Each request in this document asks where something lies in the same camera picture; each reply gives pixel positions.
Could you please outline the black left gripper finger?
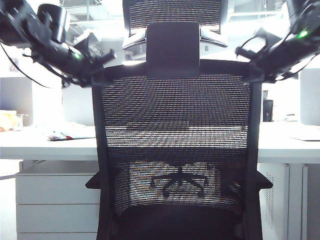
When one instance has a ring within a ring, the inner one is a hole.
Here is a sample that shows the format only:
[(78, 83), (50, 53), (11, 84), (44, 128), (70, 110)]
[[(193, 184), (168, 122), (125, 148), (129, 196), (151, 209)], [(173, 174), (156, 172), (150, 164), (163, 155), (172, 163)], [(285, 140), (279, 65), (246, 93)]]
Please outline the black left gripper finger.
[(91, 78), (92, 86), (112, 86), (114, 80), (104, 72), (95, 73)]
[(96, 57), (96, 65), (103, 66), (104, 64), (114, 60), (115, 58), (116, 58), (115, 51), (113, 49), (110, 49), (109, 53)]

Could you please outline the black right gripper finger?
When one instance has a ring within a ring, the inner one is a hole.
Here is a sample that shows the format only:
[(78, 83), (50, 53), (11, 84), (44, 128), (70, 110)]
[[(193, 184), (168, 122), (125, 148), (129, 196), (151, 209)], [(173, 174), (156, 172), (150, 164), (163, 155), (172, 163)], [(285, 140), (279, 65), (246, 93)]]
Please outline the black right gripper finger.
[(265, 81), (265, 72), (259, 67), (250, 67), (248, 74), (242, 78), (246, 84), (263, 83)]
[[(249, 41), (251, 41), (251, 40), (253, 40), (255, 38), (263, 39), (265, 41), (264, 46), (258, 52), (254, 52), (252, 50), (244, 49), (244, 46)], [(275, 35), (273, 35), (272, 33), (268, 32), (268, 31), (266, 31), (264, 28), (259, 28), (251, 38), (246, 40), (241, 46), (238, 46), (238, 47), (235, 48), (236, 57), (242, 56), (242, 57), (245, 57), (246, 59), (249, 59), (249, 60), (255, 60), (255, 59), (257, 59), (259, 57), (259, 53), (261, 51), (264, 51), (268, 47), (270, 47), (271, 46), (271, 42), (273, 40), (275, 40), (275, 39), (276, 39)]]

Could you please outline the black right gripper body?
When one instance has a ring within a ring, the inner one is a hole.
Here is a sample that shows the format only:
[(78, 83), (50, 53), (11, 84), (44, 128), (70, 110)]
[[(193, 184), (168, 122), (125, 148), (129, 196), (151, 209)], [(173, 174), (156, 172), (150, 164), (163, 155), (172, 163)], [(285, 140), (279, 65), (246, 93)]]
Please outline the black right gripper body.
[(293, 66), (317, 54), (318, 30), (311, 33), (302, 30), (260, 52), (257, 67), (263, 71), (265, 81), (274, 81), (281, 75), (287, 77)]

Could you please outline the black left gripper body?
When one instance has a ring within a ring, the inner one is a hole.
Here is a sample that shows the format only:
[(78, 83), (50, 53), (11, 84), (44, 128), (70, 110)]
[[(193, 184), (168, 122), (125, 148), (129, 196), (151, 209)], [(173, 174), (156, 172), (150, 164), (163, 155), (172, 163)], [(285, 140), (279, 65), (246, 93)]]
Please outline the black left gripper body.
[(91, 87), (92, 76), (104, 72), (104, 65), (96, 65), (96, 57), (89, 51), (88, 43), (75, 46), (49, 41), (46, 45), (46, 69), (62, 79), (62, 85)]

